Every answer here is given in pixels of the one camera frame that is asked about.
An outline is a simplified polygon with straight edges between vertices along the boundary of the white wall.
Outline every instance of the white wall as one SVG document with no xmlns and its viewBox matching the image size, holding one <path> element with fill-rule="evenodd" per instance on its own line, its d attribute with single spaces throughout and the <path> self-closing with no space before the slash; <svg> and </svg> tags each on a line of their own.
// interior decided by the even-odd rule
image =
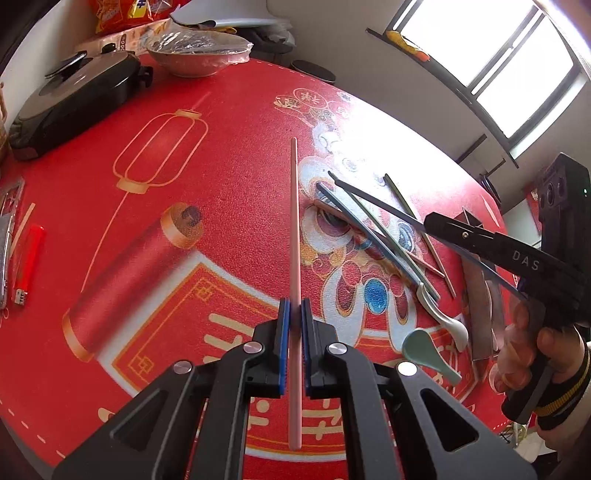
<svg viewBox="0 0 591 480">
<path fill-rule="evenodd" d="M 521 201 L 504 214 L 503 220 L 505 221 L 509 236 L 523 243 L 534 245 L 542 238 L 534 222 L 534 217 L 531 214 L 527 200 Z"/>
<path fill-rule="evenodd" d="M 337 86 L 375 105 L 457 158 L 486 132 L 480 120 L 447 87 L 396 48 L 365 32 L 383 32 L 402 0 L 268 0 L 271 13 L 289 18 L 297 43 L 294 56 L 318 63 L 337 76 Z M 561 151 L 591 167 L 591 84 L 550 129 L 491 181 L 508 210 L 524 198 L 521 189 Z M 489 135 L 462 166 L 473 176 L 503 158 Z"/>
<path fill-rule="evenodd" d="M 0 76 L 8 108 L 7 126 L 44 82 L 44 75 L 95 32 L 96 18 L 86 0 L 61 0 L 28 33 Z"/>
</svg>

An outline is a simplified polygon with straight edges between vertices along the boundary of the white spoon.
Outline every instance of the white spoon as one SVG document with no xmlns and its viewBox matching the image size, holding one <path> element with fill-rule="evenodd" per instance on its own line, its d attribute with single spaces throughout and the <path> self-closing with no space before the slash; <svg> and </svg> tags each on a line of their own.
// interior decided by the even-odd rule
<svg viewBox="0 0 591 480">
<path fill-rule="evenodd" d="M 429 295 L 424 284 L 419 284 L 417 288 L 417 298 L 421 305 L 439 324 L 445 328 L 456 342 L 458 352 L 463 352 L 468 346 L 468 330 L 462 322 L 445 315 Z"/>
</svg>

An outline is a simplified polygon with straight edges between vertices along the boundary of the sleeve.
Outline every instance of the sleeve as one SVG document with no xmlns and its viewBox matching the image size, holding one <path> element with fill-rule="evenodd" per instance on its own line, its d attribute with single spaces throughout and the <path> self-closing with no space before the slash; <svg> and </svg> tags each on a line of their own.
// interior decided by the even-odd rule
<svg viewBox="0 0 591 480">
<path fill-rule="evenodd" d="M 546 446 L 556 450 L 560 456 L 571 451 L 576 440 L 586 428 L 591 417 L 591 369 L 589 368 L 589 345 L 582 365 L 580 377 L 580 390 L 571 393 L 571 400 L 554 413 L 554 418 L 560 418 L 561 422 L 553 426 L 552 418 L 538 417 L 538 434 L 545 440 Z"/>
</svg>

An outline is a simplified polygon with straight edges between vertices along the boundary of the snack bag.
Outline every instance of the snack bag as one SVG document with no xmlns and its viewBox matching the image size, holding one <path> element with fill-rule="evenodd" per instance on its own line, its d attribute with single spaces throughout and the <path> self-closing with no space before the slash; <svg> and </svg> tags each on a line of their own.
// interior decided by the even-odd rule
<svg viewBox="0 0 591 480">
<path fill-rule="evenodd" d="M 108 34 L 163 20 L 190 0 L 90 0 L 96 33 Z"/>
</svg>

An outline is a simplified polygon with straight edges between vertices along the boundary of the table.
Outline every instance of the table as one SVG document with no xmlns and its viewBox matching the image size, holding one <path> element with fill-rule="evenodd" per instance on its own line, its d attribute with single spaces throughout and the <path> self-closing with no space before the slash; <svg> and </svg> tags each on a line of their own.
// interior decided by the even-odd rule
<svg viewBox="0 0 591 480">
<path fill-rule="evenodd" d="M 333 170 L 400 207 L 381 180 L 387 172 L 421 215 L 456 216 L 465 207 L 485 228 L 505 232 L 492 198 L 387 114 L 251 60 L 195 80 L 156 68 L 154 85 L 107 120 L 40 160 L 3 167 L 1 185 L 19 175 L 26 181 L 17 225 L 35 203 L 29 223 L 47 231 L 27 304 L 11 303 L 0 326 L 0 415 L 37 455 L 57 464 L 175 360 L 214 361 L 275 318 L 289 292 L 293 136 L 300 145 L 302 294 L 314 315 L 385 364 L 400 358 L 406 333 L 428 328 L 463 380 L 453 388 L 426 371 L 502 430 L 490 365 L 476 375 L 469 353 L 457 353 L 389 262 L 311 205 L 314 185 L 331 183 Z M 435 264 L 408 225 L 375 213 Z M 427 275 L 441 310 L 461 315 L 461 262 L 442 245 L 437 250 L 457 298 Z M 303 448 L 290 452 L 286 399 L 253 400 L 245 478 L 346 478 L 338 402 L 305 399 L 303 409 Z"/>
</svg>

